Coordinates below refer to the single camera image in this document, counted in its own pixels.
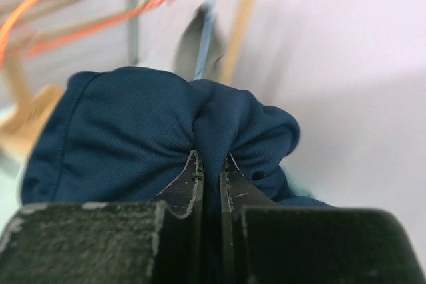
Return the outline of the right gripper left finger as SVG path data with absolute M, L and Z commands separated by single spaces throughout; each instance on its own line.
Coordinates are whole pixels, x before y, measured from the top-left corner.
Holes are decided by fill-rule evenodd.
M 202 161 L 149 202 L 23 206 L 1 236 L 2 283 L 199 283 Z

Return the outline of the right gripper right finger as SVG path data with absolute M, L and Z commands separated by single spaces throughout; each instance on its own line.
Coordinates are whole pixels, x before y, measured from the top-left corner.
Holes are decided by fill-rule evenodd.
M 224 283 L 424 283 L 383 210 L 281 206 L 228 157 L 220 174 Z

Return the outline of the navy blue shorts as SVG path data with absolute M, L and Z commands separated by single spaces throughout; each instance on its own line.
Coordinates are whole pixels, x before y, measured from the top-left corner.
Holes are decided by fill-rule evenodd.
M 33 150 L 21 201 L 147 201 L 197 151 L 210 210 L 220 205 L 227 156 L 276 203 L 315 206 L 317 200 L 291 191 L 280 168 L 299 137 L 292 115 L 246 90 L 142 67 L 80 72 Z

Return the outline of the grey shorts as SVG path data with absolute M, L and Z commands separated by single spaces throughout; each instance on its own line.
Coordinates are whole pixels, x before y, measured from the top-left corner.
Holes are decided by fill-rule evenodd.
M 216 20 L 212 22 L 209 44 L 202 44 L 202 32 L 208 16 L 209 6 L 201 4 L 194 13 L 191 22 L 185 28 L 177 46 L 173 72 L 187 81 L 195 80 L 197 64 L 201 61 L 201 77 L 218 82 L 225 46 Z

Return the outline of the orange plastic hanger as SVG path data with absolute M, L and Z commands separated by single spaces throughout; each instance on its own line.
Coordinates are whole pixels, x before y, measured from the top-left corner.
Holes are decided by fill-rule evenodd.
M 138 18 L 173 0 L 1 0 L 1 64 L 127 25 L 128 59 L 139 58 Z

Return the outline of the wooden clothes rack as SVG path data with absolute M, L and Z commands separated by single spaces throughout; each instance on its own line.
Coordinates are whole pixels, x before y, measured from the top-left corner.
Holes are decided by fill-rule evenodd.
M 225 53 L 220 68 L 220 80 L 230 84 L 242 41 L 246 34 L 252 5 L 255 0 L 241 0 L 234 18 L 230 38 L 224 40 Z M 172 6 L 177 14 L 175 23 L 195 11 L 183 9 L 177 0 L 164 3 L 159 8 L 138 18 L 139 58 L 144 46 L 141 43 L 140 18 L 153 19 Z M 155 38 L 173 34 L 180 38 L 186 27 L 173 28 L 171 23 L 160 23 Z M 65 92 L 66 81 L 81 70 L 97 72 L 126 65 L 137 65 L 128 59 L 127 25 L 120 24 L 89 38 L 71 43 L 62 49 L 29 58 L 11 58 L 1 64 L 1 156 L 17 163 L 31 154 L 41 132 Z

